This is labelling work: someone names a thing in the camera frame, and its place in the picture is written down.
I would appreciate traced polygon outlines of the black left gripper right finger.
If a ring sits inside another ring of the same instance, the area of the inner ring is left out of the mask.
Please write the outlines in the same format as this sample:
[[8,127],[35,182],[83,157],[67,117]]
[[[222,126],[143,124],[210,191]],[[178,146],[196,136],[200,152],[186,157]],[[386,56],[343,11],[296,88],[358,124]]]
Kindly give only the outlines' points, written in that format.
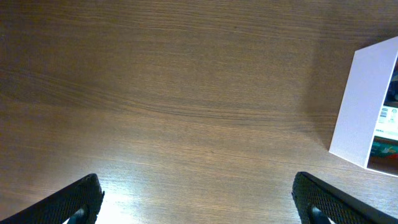
[[346,194],[308,172],[298,172],[292,198],[300,220],[311,223],[393,224],[397,219]]

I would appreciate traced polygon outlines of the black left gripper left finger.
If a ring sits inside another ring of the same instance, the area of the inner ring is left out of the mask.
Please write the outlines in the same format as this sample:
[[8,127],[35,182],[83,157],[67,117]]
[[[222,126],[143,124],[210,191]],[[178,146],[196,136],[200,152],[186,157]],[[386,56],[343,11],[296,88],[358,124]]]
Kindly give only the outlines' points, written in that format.
[[104,199],[98,176],[88,174],[1,223],[90,223],[97,220]]

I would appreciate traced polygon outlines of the green white soap box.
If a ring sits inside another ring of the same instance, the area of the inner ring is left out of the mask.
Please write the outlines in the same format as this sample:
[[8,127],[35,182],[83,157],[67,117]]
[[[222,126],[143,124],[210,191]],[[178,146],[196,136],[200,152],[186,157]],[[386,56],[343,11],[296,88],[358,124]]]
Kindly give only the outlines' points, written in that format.
[[397,140],[397,108],[382,107],[374,135],[380,138]]

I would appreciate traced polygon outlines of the green red toothpaste tube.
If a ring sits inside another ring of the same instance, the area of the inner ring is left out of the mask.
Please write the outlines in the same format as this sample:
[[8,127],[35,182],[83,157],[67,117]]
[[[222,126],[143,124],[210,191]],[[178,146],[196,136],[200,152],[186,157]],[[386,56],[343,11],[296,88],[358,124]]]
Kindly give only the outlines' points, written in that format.
[[371,157],[397,159],[397,145],[382,142],[373,142],[370,152]]

